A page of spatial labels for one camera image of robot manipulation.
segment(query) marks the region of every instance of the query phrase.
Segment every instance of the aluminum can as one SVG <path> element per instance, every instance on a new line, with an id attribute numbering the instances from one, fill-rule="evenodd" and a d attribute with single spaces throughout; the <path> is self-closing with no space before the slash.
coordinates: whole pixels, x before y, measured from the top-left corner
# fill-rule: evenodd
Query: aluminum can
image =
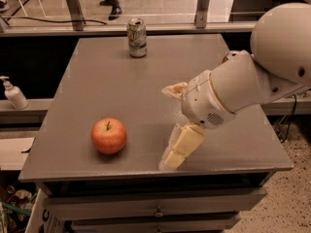
<path id="1" fill-rule="evenodd" d="M 143 57 L 147 54 L 146 25 L 143 19 L 133 18 L 127 24 L 129 54 Z"/>

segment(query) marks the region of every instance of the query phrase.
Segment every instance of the white bottle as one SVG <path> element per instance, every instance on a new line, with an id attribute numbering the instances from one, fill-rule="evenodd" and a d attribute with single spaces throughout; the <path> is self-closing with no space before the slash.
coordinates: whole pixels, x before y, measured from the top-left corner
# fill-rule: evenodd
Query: white bottle
<path id="1" fill-rule="evenodd" d="M 13 86 L 7 81 L 8 78 L 9 77 L 0 76 L 0 80 L 3 81 L 3 85 L 6 88 L 4 92 L 5 96 L 17 110 L 26 108 L 28 106 L 28 100 L 17 86 Z"/>

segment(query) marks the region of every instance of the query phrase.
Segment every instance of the cable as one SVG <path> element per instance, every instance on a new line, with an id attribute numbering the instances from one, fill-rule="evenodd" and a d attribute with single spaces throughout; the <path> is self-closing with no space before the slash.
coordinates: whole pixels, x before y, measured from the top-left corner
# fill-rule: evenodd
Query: cable
<path id="1" fill-rule="evenodd" d="M 3 17 L 4 19 L 8 18 L 14 18 L 14 19 L 32 19 L 32 20 L 38 20 L 43 22 L 52 22 L 52 23 L 68 23 L 68 22 L 97 22 L 101 24 L 107 24 L 107 22 L 102 20 L 95 20 L 95 19 L 74 19 L 74 20 L 49 20 L 49 19 L 39 19 L 36 17 Z"/>
<path id="2" fill-rule="evenodd" d="M 7 208 L 7 209 L 12 210 L 14 212 L 17 212 L 19 214 L 23 214 L 23 215 L 26 215 L 26 216 L 30 216 L 31 215 L 31 213 L 29 211 L 26 211 L 25 209 L 22 209 L 20 207 L 8 204 L 8 203 L 6 203 L 6 202 L 4 202 L 2 200 L 0 200 L 0 203 L 3 205 L 4 208 Z"/>
<path id="3" fill-rule="evenodd" d="M 293 115 L 294 115 L 296 106 L 297 106 L 297 97 L 296 97 L 296 95 L 294 94 L 294 106 L 293 106 L 293 111 L 292 111 L 291 115 L 289 116 L 289 125 L 288 125 L 288 129 L 287 129 L 287 131 L 286 131 L 285 137 L 282 138 L 282 140 L 281 140 L 281 143 L 282 143 L 282 144 L 283 144 L 283 143 L 286 141 L 286 139 L 288 138 L 288 135 L 289 135 L 289 132 L 290 132 L 291 123 L 292 123 L 292 117 L 293 117 Z"/>

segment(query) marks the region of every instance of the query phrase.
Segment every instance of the equipment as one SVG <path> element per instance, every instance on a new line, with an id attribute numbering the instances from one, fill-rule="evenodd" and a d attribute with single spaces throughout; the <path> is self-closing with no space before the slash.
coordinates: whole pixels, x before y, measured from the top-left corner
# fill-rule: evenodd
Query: equipment
<path id="1" fill-rule="evenodd" d="M 230 52 L 226 62 L 163 93 L 182 103 L 189 124 L 174 128 L 159 164 L 176 170 L 204 141 L 205 129 L 234 120 L 239 111 L 306 91 L 311 86 L 311 6 L 278 6 L 257 22 L 252 54 Z"/>

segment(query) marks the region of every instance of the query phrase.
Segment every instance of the can lid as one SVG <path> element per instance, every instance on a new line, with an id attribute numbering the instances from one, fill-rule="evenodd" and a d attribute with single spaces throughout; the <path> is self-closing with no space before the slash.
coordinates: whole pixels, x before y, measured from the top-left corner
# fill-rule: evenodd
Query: can lid
<path id="1" fill-rule="evenodd" d="M 144 25 L 145 21 L 141 18 L 132 18 L 128 21 L 128 24 L 139 26 L 139 25 Z"/>

